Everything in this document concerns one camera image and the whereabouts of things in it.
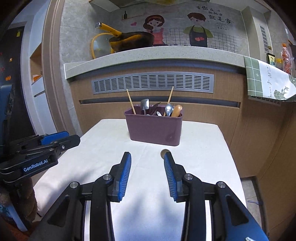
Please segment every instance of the wooden stick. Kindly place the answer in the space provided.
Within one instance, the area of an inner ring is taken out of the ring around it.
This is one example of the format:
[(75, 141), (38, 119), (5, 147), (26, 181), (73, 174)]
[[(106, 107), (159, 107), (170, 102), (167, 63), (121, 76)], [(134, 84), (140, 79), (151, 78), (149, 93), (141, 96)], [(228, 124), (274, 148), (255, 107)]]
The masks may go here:
[(169, 96), (169, 98), (168, 98), (168, 104), (170, 103), (170, 99), (171, 99), (171, 97), (172, 97), (173, 90), (174, 90), (174, 87), (172, 87), (172, 90), (170, 91), (170, 96)]
[(126, 89), (126, 92), (128, 93), (128, 98), (130, 99), (130, 103), (131, 103), (131, 107), (133, 109), (133, 113), (136, 114), (135, 108), (133, 107), (133, 103), (131, 101), (131, 97), (130, 97), (129, 92), (128, 92), (128, 89)]

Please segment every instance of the dish towel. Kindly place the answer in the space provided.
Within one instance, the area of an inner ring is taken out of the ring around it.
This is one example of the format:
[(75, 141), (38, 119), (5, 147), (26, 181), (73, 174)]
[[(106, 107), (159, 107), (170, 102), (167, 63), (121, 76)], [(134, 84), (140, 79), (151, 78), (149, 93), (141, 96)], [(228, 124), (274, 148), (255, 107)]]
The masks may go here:
[(263, 61), (244, 56), (248, 95), (295, 102), (296, 78)]

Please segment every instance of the table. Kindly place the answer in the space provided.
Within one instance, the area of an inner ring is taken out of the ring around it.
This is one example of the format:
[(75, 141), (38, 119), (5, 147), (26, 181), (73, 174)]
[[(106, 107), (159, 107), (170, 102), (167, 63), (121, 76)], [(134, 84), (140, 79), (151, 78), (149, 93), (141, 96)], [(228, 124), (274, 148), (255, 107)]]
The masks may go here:
[[(171, 151), (177, 164), (201, 181), (224, 181), (246, 206), (242, 184), (224, 137), (217, 125), (183, 121), (179, 146), (132, 141), (124, 119), (101, 120), (67, 150), (34, 186), (40, 212), (45, 214), (72, 182), (94, 182), (132, 156), (126, 194), (111, 203), (116, 240), (180, 240), (185, 203), (170, 197), (160, 152)], [(211, 240), (209, 203), (206, 201), (207, 240)]]

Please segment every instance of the blue gripper pad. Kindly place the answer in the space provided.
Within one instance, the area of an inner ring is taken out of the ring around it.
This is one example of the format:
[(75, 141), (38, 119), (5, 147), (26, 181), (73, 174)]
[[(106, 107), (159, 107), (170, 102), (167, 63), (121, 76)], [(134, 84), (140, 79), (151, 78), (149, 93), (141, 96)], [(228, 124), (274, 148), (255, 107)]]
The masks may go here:
[(167, 152), (164, 156), (164, 166), (168, 179), (170, 196), (174, 198), (175, 202), (181, 202), (181, 198), (184, 196), (182, 177), (170, 152)]
[(120, 202), (125, 195), (128, 176), (131, 170), (131, 154), (125, 152), (114, 178), (114, 186), (112, 196), (117, 196)]
[(41, 140), (41, 145), (48, 145), (54, 141), (58, 141), (60, 139), (66, 138), (69, 136), (69, 133), (66, 131), (46, 135), (42, 140)]

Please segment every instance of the wok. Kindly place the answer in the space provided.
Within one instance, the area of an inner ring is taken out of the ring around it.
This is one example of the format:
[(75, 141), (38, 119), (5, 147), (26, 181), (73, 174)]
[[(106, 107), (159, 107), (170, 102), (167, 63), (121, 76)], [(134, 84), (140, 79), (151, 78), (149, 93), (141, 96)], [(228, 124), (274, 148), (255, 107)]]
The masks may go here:
[(104, 23), (97, 23), (95, 27), (106, 30), (114, 35), (114, 37), (109, 39), (109, 43), (111, 48), (116, 52), (153, 46), (154, 36), (148, 32), (122, 33)]

